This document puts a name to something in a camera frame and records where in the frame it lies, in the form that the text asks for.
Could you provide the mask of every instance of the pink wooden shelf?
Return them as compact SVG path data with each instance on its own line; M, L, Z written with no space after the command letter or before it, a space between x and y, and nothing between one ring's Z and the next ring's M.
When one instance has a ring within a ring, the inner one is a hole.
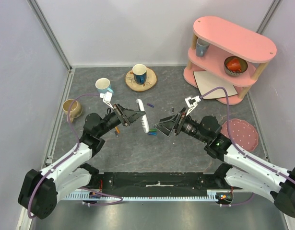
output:
M265 36L215 16L197 19L194 34L246 61L269 62L276 55L276 46Z
M248 69L246 72L237 77L231 77L224 71L224 61L232 54L220 49L219 47L210 45L203 57L196 56L195 49L188 50L188 57L195 65L213 73L215 76L222 78L234 86L248 87L253 85L256 80L251 79L252 74L256 68L248 63Z
M197 88L194 74L193 74L194 71L205 71L205 70L202 69L201 67L198 67L198 66L192 64L191 69L187 69L187 68L184 69L184 79L186 80L187 83L189 83L190 85L193 85L195 88Z
M184 79L186 80L187 83L189 83L190 85L193 85L195 88L197 88L194 74L193 74L194 71L204 71L204 69L192 64L191 69L187 69L187 68L184 69ZM235 86L235 89L238 93L242 91L242 88L240 88L240 87ZM226 104L226 97L218 98L217 100L223 104ZM240 103L242 101L242 99L238 98L238 95L234 95L234 96L228 97L228 101L229 101L230 105L234 105L234 104Z

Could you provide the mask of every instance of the mug handle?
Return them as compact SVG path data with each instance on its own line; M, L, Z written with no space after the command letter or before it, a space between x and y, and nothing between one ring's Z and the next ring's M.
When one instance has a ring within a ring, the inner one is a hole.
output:
M74 121L74 117L70 114L70 122L72 123Z
M108 90L109 92L111 92L111 93L114 93L113 90L110 89L110 88L107 88L107 90Z
M143 76L140 76L140 83L144 84L144 77Z

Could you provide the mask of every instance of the metal bowl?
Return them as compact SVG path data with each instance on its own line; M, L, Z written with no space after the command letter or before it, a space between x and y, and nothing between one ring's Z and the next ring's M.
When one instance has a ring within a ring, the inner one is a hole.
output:
M240 65L241 65L241 72L239 71L231 71L227 68L227 63L230 62L233 58L237 58L240 62ZM244 73L245 71L247 71L248 69L248 63L243 60L242 58L239 58L237 56L230 56L228 58L225 59L224 61L224 70L225 70L225 73L228 74L229 76L232 76L232 77L237 77L239 75L241 75L242 73Z

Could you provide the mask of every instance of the mug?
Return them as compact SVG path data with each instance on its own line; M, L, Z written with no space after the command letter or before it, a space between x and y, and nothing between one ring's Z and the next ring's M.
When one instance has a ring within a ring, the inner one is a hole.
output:
M99 93L106 93L107 91L113 93L111 89L111 83L108 78L100 78L96 81L95 87Z
M66 116L73 100L74 99L68 99L63 103L62 108ZM71 106L70 122L72 123L74 121L74 118L80 117L81 114L82 114L82 106L78 101L75 101Z
M147 68L145 65L137 64L132 67L133 77L136 83L143 85L146 82Z
M196 56L198 57L204 56L209 45L210 44L208 42L198 38L196 41Z

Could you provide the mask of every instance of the white mug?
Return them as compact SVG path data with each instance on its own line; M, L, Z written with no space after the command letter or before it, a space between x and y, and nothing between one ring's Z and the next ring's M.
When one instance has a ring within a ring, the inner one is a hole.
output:
M95 87L99 93L106 93L107 91L113 93L111 89L111 83L108 78L100 78L96 81Z

